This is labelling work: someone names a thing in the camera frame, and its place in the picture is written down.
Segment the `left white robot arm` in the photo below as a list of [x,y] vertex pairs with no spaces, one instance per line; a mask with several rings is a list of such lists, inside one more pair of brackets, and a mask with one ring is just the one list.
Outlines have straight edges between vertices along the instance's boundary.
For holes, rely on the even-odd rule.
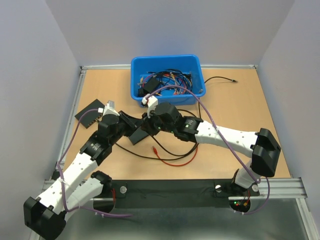
[[36,198],[23,204],[24,224],[45,240],[55,240],[68,219],[93,197],[116,196],[112,178],[96,168],[111,154],[113,145],[130,136],[137,125],[120,113],[104,114],[97,130],[59,178]]

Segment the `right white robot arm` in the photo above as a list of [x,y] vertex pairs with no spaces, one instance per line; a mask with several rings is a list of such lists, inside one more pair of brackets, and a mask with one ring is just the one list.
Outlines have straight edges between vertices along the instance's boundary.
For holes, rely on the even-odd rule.
[[163,131],[172,133],[184,142],[210,144],[240,153],[249,158],[241,163],[230,182],[231,192],[242,195],[261,177],[275,176],[281,147],[270,130],[240,131],[222,126],[194,116],[183,116],[178,109],[168,103],[161,103],[142,115],[142,129],[151,136]]

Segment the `black network switch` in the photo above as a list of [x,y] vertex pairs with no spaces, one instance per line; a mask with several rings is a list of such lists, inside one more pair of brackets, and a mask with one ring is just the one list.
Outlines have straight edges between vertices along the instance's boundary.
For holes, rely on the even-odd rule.
[[141,119],[131,118],[130,120],[133,125],[129,126],[128,139],[132,143],[132,145],[136,145],[137,143],[148,137],[149,134],[142,129],[143,121]]
[[98,112],[98,109],[103,107],[104,104],[100,100],[95,99],[74,117],[80,121],[80,124],[83,127],[88,129],[93,123],[97,122],[102,117],[102,113]]

